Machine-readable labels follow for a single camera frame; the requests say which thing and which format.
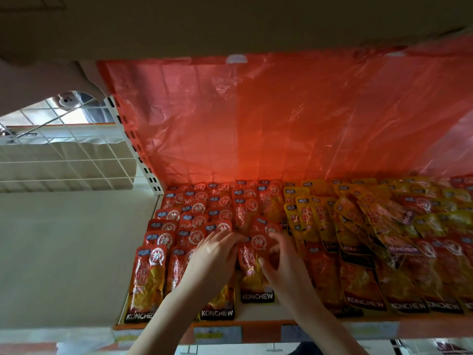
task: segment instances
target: orange plastic sheet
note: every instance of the orange plastic sheet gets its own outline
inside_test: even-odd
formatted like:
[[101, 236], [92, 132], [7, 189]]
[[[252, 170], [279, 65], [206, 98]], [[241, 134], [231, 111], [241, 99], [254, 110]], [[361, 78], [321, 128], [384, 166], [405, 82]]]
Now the orange plastic sheet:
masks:
[[168, 184], [473, 171], [470, 37], [98, 66], [128, 137]]

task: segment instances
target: forearm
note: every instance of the forearm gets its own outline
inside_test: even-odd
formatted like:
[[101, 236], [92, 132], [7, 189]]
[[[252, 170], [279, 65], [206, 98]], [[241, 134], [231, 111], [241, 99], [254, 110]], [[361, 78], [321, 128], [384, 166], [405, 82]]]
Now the forearm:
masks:
[[164, 298], [127, 355], [172, 355], [201, 306], [179, 286]]
[[299, 326], [311, 337], [324, 355], [367, 355], [363, 347], [322, 304], [295, 316]]

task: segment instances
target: hand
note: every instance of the hand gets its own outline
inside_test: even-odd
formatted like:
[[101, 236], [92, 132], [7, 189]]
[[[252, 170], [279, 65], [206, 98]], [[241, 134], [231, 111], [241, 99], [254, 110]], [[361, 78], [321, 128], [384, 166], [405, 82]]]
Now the hand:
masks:
[[290, 237], [280, 233], [269, 233], [269, 236], [279, 244], [279, 267], [274, 269], [269, 261], [263, 258], [258, 261], [281, 303], [289, 309], [294, 319], [300, 322], [309, 308], [323, 308], [322, 302]]
[[245, 239], [239, 233], [215, 231], [201, 240], [175, 290], [204, 307], [228, 283], [235, 269], [236, 244]]

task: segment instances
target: white wall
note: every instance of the white wall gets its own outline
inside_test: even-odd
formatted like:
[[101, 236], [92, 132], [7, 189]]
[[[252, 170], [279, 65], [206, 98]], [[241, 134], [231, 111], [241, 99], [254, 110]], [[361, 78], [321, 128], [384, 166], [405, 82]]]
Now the white wall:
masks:
[[151, 191], [0, 194], [0, 328], [112, 325]]

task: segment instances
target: left hand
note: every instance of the left hand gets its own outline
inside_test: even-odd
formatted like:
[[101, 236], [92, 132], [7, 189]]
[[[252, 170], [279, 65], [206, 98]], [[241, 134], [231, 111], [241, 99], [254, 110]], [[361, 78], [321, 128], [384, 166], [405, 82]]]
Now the left hand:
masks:
[[205, 306], [230, 280], [237, 259], [237, 243], [245, 240], [239, 233], [212, 232], [197, 246], [176, 290]]

